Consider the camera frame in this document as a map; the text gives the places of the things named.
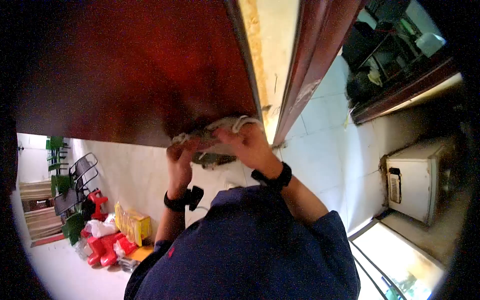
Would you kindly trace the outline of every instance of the yellow box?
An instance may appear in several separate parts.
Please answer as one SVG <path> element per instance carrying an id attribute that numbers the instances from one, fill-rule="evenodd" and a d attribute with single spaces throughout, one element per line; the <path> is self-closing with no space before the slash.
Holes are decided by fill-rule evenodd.
<path id="1" fill-rule="evenodd" d="M 150 216 L 132 209 L 123 210 L 118 202 L 115 204 L 115 224 L 130 241 L 135 242 L 139 247 L 142 246 L 142 240 L 152 234 Z"/>

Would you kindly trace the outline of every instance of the black wristband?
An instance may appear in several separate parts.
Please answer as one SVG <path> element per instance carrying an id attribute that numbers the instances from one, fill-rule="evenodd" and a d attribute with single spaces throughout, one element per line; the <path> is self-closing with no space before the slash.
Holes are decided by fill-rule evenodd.
<path id="1" fill-rule="evenodd" d="M 187 189 L 185 194 L 179 199 L 170 200 L 165 193 L 163 198 L 163 203 L 166 207 L 173 210 L 174 212 L 185 212 L 185 206 L 188 205 L 190 211 L 194 211 L 197 208 L 197 205 L 200 203 L 200 200 L 204 196 L 204 191 L 198 186 L 193 186 L 193 188 Z"/>
<path id="2" fill-rule="evenodd" d="M 268 179 L 259 170 L 254 170 L 251 177 L 258 181 L 261 185 L 268 186 L 275 191 L 281 191 L 284 187 L 288 186 L 290 180 L 292 180 L 292 169 L 285 162 L 282 162 L 283 169 L 278 178 Z"/>

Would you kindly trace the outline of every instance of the red plastic toy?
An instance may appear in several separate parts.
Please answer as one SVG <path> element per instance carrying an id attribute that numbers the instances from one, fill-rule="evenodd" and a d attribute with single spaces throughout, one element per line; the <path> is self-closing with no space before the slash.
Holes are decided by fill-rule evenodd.
<path id="1" fill-rule="evenodd" d="M 108 201 L 108 197 L 98 197 L 100 190 L 93 191 L 88 194 L 88 198 L 95 203 L 95 212 L 92 214 L 92 219 L 97 219 L 100 221 L 105 221 L 108 214 L 103 214 L 100 210 L 100 205 Z"/>
<path id="2" fill-rule="evenodd" d="M 119 243 L 120 247 L 125 251 L 125 255 L 130 254 L 133 250 L 138 248 L 137 244 L 130 242 L 127 237 L 121 238 Z"/>
<path id="3" fill-rule="evenodd" d="M 117 261 L 117 255 L 113 250 L 113 244 L 124 238 L 123 233 L 114 233 L 101 238 L 89 237 L 87 242 L 93 253 L 88 257 L 89 265 L 100 263 L 102 266 L 108 266 Z"/>

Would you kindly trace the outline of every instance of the doormat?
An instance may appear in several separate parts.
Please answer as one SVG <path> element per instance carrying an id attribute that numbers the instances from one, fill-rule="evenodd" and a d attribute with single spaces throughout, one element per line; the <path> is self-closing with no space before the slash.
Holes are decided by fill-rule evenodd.
<path id="1" fill-rule="evenodd" d="M 63 235 L 63 233 L 55 234 L 55 235 L 49 236 L 47 238 L 32 241 L 32 245 L 30 246 L 30 248 L 33 248 L 35 246 L 40 246 L 40 245 L 53 243 L 55 241 L 62 240 L 64 238 L 65 238 L 65 236 Z"/>

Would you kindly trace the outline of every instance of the hand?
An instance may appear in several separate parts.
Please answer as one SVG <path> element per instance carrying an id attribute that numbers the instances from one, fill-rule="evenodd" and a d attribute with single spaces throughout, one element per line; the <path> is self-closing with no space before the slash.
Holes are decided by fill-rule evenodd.
<path id="1" fill-rule="evenodd" d="M 168 190 L 171 200 L 181 198 L 192 181 L 190 162 L 197 151 L 205 150 L 217 142 L 201 143 L 198 138 L 191 138 L 183 144 L 173 144 L 167 148 Z"/>
<path id="2" fill-rule="evenodd" d="M 272 153 L 257 124 L 245 124 L 237 134 L 219 128 L 214 132 L 214 136 L 222 143 L 231 145 L 233 153 L 247 167 L 259 170 L 269 179 L 280 176 L 283 170 L 282 162 Z"/>

